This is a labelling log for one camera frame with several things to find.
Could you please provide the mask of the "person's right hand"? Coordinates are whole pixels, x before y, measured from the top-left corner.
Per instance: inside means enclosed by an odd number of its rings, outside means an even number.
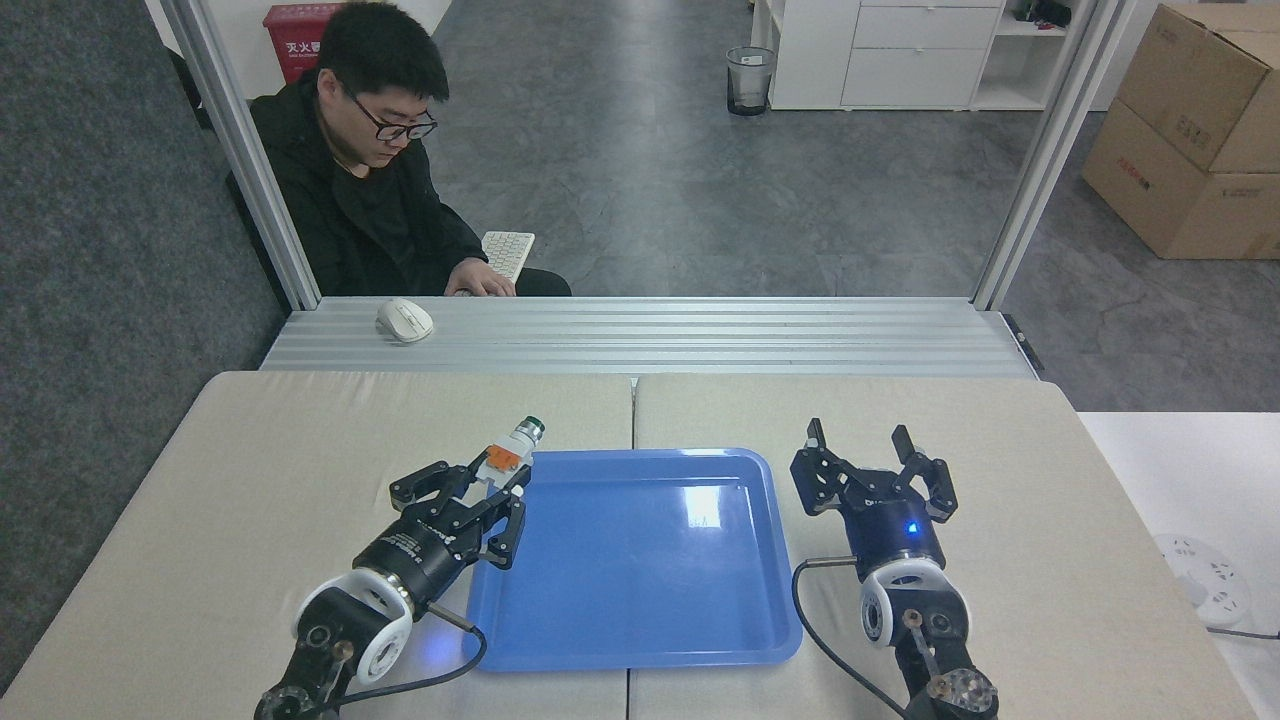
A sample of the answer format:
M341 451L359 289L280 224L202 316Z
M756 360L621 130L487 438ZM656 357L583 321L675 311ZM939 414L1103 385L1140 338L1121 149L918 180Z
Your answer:
M470 293L485 297L513 297L517 295L513 281L499 274L488 261L480 258L466 258L451 270L444 296Z

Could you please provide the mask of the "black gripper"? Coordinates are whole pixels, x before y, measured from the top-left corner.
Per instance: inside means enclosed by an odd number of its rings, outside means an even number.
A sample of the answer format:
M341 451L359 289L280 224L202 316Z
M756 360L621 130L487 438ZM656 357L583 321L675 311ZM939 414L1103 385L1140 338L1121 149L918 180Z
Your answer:
M485 457L480 452L466 466L440 460L393 482L390 501L399 518L355 556L352 568L397 578L415 607L438 601L471 564L509 570L525 528L525 488L462 502ZM433 518L444 528L434 527Z
M846 510L846 536L858 579L904 559L927 559L946 566L933 523L946 523L957 510L948 465L918 450L904 424L891 439L902 469L890 480L886 501L884 473L856 468L826 446L820 419L806 427L804 446L790 471L804 510L817 516L831 509Z

